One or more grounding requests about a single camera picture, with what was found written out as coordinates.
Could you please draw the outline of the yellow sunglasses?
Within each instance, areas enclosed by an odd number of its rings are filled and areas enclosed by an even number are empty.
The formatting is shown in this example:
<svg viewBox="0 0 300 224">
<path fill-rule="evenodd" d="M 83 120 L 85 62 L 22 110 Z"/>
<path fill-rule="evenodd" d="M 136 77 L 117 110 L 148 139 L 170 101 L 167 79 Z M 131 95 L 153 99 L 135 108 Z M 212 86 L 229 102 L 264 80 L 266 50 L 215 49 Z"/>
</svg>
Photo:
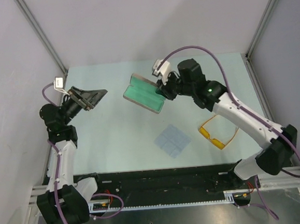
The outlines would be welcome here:
<svg viewBox="0 0 300 224">
<path fill-rule="evenodd" d="M 239 128 L 218 114 L 204 121 L 199 133 L 220 150 L 228 146 L 237 135 Z"/>
</svg>

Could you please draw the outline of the grey glasses case green lining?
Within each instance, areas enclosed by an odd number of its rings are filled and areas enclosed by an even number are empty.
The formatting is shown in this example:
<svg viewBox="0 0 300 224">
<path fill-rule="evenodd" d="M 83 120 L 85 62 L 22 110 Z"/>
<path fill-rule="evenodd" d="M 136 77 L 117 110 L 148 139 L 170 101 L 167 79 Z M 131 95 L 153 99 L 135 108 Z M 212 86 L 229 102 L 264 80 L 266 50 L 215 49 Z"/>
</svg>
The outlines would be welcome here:
<svg viewBox="0 0 300 224">
<path fill-rule="evenodd" d="M 155 114 L 159 114 L 166 98 L 156 93 L 157 90 L 158 87 L 155 83 L 134 73 L 130 77 L 123 98 Z"/>
</svg>

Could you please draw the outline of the light blue cleaning cloth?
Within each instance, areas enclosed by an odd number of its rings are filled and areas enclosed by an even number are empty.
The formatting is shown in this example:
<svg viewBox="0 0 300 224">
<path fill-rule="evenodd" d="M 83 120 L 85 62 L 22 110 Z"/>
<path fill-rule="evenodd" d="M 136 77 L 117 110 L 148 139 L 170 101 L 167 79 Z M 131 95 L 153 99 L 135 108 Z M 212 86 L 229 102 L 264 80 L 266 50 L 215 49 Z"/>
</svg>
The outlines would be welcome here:
<svg viewBox="0 0 300 224">
<path fill-rule="evenodd" d="M 168 125 L 155 139 L 154 144 L 172 158 L 178 157 L 191 143 L 182 130 L 174 125 Z"/>
</svg>

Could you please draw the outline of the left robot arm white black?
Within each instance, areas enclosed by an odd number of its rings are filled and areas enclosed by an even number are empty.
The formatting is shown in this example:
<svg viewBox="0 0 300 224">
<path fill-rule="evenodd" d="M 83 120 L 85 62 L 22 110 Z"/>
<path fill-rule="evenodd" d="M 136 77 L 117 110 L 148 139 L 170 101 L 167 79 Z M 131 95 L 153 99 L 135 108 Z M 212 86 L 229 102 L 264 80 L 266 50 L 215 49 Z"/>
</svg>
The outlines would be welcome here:
<svg viewBox="0 0 300 224">
<path fill-rule="evenodd" d="M 60 106 L 48 103 L 39 111 L 53 149 L 52 174 L 46 192 L 38 195 L 36 201 L 46 224 L 86 223 L 90 219 L 88 202 L 104 195 L 105 186 L 93 177 L 74 184 L 78 135 L 70 122 L 80 111 L 96 107 L 106 94 L 106 89 L 85 91 L 72 86 Z"/>
</svg>

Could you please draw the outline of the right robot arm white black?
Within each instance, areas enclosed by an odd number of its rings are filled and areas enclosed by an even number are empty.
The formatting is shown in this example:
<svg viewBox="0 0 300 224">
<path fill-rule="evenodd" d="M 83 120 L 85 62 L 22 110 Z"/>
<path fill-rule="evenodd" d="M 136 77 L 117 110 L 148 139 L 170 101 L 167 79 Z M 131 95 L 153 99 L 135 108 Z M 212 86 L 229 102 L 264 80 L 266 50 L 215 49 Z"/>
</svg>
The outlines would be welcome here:
<svg viewBox="0 0 300 224">
<path fill-rule="evenodd" d="M 181 61 L 177 71 L 171 70 L 169 62 L 157 60 L 152 72 L 159 78 L 156 83 L 158 94 L 169 100 L 178 95 L 190 96 L 201 109 L 225 117 L 261 147 L 261 151 L 238 161 L 229 172 L 228 181 L 233 188 L 242 188 L 247 179 L 260 173 L 277 175 L 283 171 L 296 147 L 297 129 L 294 126 L 283 127 L 246 107 L 229 94 L 223 84 L 207 80 L 194 59 Z"/>
</svg>

